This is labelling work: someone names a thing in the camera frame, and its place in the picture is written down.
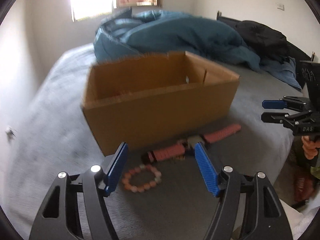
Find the right hand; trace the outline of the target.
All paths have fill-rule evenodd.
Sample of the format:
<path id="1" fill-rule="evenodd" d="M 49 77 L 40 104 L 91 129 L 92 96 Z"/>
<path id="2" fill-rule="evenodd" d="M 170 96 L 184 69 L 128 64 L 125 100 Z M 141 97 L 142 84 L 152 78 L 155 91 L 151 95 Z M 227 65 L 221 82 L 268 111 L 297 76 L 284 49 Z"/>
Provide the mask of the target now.
<path id="1" fill-rule="evenodd" d="M 320 141 L 312 141 L 309 136 L 302 136 L 303 150 L 307 159 L 312 160 L 318 154 Z"/>

